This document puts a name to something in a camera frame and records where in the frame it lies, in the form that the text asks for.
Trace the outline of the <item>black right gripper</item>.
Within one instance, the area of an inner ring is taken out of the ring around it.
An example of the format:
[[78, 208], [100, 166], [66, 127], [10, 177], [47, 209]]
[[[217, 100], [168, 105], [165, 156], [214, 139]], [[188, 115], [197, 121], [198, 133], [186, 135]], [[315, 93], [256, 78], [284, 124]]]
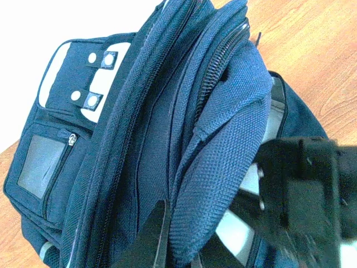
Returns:
[[356, 147], [276, 139], [255, 162], [259, 195], [239, 189], [229, 209], [308, 267], [340, 267], [342, 241], [356, 237]]

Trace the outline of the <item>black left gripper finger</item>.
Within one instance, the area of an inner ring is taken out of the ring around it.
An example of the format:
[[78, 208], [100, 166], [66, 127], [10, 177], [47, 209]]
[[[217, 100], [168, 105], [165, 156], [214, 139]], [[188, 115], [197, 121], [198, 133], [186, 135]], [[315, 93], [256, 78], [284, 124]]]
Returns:
[[170, 222], [169, 201], [160, 200], [136, 240], [123, 252], [114, 267], [167, 267]]

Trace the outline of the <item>navy blue student backpack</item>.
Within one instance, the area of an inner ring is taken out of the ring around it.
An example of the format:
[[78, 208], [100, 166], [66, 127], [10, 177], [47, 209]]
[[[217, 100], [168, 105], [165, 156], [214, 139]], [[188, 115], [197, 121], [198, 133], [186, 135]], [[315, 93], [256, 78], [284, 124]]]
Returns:
[[138, 32], [62, 43], [4, 182], [49, 267], [114, 267], [160, 200], [167, 267], [308, 267], [229, 206], [268, 141], [327, 135], [251, 42], [246, 1], [164, 1]]

